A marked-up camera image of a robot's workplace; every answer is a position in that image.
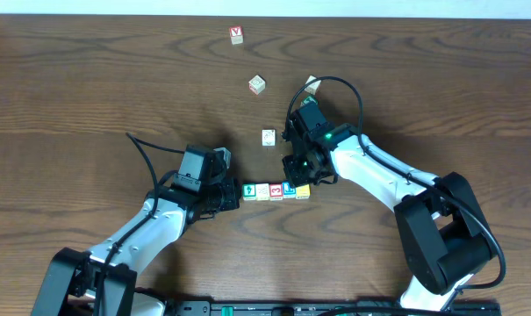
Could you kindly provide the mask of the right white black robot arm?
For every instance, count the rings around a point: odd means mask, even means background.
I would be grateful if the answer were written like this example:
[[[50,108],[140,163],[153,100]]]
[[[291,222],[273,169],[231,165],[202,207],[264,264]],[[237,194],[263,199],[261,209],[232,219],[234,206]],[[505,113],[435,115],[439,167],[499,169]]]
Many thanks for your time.
[[[503,281],[505,255],[463,176],[452,172],[438,177],[411,167],[349,124],[292,119],[283,138],[293,148],[283,158],[291,186],[343,178],[393,212],[413,274],[399,300],[402,308],[446,311],[456,295],[474,289],[470,279],[492,259],[499,260],[499,275],[487,285]]]

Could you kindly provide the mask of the blue letter I block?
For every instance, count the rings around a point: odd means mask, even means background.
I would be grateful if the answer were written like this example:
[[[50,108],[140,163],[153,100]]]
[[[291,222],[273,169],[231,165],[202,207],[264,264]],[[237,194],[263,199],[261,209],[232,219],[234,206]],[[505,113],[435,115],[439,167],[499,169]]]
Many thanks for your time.
[[[283,190],[283,198],[295,198],[297,195],[296,189],[291,188],[290,184],[288,182],[282,183],[282,190]]]

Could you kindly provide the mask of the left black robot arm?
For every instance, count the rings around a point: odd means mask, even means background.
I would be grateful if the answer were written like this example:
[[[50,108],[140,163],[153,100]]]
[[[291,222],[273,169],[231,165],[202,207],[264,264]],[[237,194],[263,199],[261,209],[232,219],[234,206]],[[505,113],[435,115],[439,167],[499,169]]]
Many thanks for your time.
[[[137,277],[189,226],[240,206],[224,147],[188,146],[179,170],[157,181],[140,211],[86,251],[63,248],[51,260],[34,315],[164,315],[168,302],[136,287]]]

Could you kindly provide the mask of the green number 5 block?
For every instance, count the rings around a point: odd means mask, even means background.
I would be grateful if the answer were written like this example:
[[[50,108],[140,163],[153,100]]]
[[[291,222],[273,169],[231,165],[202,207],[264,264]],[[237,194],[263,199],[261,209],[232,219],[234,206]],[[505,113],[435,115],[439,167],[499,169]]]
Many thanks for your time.
[[[254,183],[244,183],[242,185],[242,198],[244,201],[256,200],[256,186]]]

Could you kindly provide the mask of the plain beige wooden block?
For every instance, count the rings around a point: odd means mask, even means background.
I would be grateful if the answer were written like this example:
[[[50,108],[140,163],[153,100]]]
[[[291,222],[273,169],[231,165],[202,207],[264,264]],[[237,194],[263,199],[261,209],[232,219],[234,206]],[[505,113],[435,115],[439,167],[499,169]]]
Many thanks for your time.
[[[257,183],[255,185],[255,192],[257,201],[267,201],[270,199],[268,183]]]

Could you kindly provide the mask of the yellow top wooden block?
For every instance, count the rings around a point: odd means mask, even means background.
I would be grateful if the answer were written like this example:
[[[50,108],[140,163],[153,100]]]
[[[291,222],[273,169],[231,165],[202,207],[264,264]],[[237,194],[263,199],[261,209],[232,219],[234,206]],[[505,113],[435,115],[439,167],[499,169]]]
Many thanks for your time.
[[[308,199],[311,196],[311,187],[309,184],[301,185],[296,188],[296,199]]]

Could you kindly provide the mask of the red number 3 block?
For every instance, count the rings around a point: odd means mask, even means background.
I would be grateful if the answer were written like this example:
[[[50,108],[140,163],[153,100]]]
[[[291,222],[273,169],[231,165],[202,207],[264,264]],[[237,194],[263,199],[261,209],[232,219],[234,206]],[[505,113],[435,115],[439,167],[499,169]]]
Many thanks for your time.
[[[283,186],[280,183],[271,183],[269,185],[269,200],[283,200]]]

